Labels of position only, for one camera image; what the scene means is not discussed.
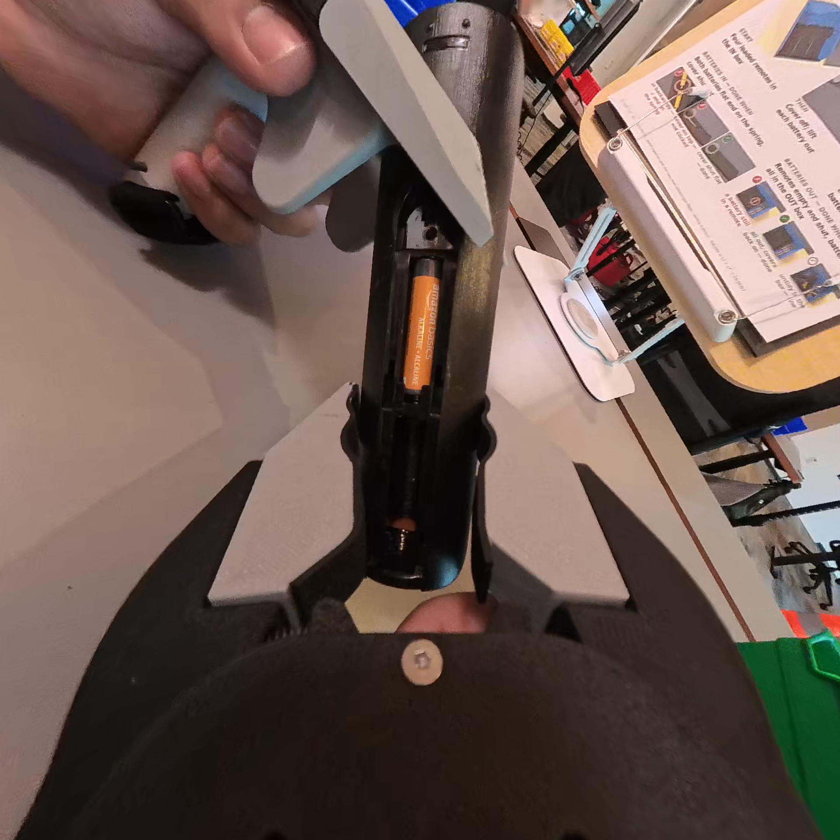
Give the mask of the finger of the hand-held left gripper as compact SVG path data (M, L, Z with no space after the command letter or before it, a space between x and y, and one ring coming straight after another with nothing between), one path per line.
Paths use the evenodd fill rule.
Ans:
M494 234L475 135L384 1L328 1L327 47L477 245Z
M392 143L341 64L319 62L306 87L267 100L256 194L273 213L294 214Z

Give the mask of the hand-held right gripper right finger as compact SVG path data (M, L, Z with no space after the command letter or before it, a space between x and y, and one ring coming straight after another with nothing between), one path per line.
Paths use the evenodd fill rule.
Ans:
M578 466L497 392L480 418L470 569L480 601L544 629L559 608L624 607L630 594Z

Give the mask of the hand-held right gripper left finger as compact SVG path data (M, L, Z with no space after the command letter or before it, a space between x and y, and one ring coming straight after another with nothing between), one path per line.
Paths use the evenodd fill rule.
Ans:
M208 593L214 607L280 605L293 627L365 575L355 475L359 387L342 385L266 454Z

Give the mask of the orange aaa battery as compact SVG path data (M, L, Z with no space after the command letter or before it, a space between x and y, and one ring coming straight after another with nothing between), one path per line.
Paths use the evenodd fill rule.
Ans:
M439 261L433 258L421 258L413 268L403 364L403 385L413 395L432 381L441 273Z
M413 554L417 535L417 521L409 516L387 519L383 550L388 557L404 559Z

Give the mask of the black remote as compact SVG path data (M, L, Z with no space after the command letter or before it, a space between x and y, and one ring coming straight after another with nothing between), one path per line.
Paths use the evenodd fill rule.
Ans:
M407 26L478 141L494 229L485 245L474 244L408 155L394 145L383 153L355 475L365 575L397 589L441 590L466 557L523 93L516 7L441 3ZM442 283L432 381L413 395L403 364L421 258L439 261ZM417 524L404 559L383 550L385 522L399 516Z

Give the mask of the person's left hand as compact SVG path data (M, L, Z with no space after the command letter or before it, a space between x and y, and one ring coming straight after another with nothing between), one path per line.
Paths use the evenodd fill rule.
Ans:
M248 88L287 97L316 68L309 27L286 2L2 1L2 69L89 141L129 162L210 56ZM263 230L305 237L314 206L271 212L253 185L261 121L222 108L199 152L171 158L178 192L202 226L233 246Z

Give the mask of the yellow box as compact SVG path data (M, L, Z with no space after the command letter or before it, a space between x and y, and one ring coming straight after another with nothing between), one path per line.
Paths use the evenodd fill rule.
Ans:
M537 35L542 45L553 56L553 60L558 66L561 66L572 57L574 47L561 26L553 18L547 17L544 20L542 26L537 31Z

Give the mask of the red box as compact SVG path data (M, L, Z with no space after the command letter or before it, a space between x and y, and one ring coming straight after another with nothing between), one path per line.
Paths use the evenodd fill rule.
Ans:
M602 89L589 68L586 68L579 76L576 76L571 68L567 67L563 71L563 79L565 79L569 89L573 89L576 92L584 106L588 106Z

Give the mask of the black office chair base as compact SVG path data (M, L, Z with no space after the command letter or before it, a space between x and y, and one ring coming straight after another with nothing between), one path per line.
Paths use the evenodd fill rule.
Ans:
M782 550L770 546L770 573L775 580L781 578L781 569L804 566L811 584L803 592L813 594L820 586L826 594L826 603L833 604L833 586L839 583L839 540L833 540L825 550L821 543L811 551L803 542L792 541Z

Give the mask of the round wooden side table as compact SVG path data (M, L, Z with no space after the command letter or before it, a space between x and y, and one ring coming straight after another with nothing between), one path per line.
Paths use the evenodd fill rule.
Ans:
M670 299L671 311L676 315L676 320L668 326L674 329L686 325L711 366L730 383L752 392L785 393L814 387L838 377L838 325L811 337L798 339L761 357L752 355L745 339L740 337L729 338L721 343L713 342L691 309L686 295L680 290L676 275L667 267L661 255L662 245L653 229L643 220L639 201L631 196L629 187L622 185L602 162L602 157L612 155L608 149L612 134L598 111L603 103L614 98L620 90L645 73L660 69L682 49L693 47L716 28L759 4L756 1L689 3L683 15L659 37L659 41L665 44L659 48L658 42L655 42L644 60L638 61L620 77L612 80L586 106L580 127L580 144L586 162L642 249Z

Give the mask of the white document holder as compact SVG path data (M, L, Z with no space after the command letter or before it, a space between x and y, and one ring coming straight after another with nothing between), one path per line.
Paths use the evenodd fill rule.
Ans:
M739 334L759 358L838 328L838 276L772 185L759 178L722 195L710 221L723 222L723 233L711 238L691 208L678 207L609 101L594 119L605 137L596 159L602 182L613 184L618 213L700 335L723 344Z

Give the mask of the green plastic box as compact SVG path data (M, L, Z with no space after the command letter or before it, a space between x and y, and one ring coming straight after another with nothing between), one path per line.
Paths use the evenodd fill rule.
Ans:
M784 764L822 835L839 838L839 646L810 637L737 644Z

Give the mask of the instruction sheet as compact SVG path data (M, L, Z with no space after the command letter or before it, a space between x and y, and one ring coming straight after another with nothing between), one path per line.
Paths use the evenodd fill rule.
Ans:
M759 2L608 100L711 238L762 178L839 274L838 2Z

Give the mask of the white stand with pale frame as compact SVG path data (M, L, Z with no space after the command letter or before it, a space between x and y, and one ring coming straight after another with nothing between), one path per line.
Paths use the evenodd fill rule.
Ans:
M587 274L590 257L615 215L611 204L601 210L572 266L532 248L513 249L556 340L585 390L601 403L634 394L631 363L684 325L682 318L674 318L634 350L627 348Z

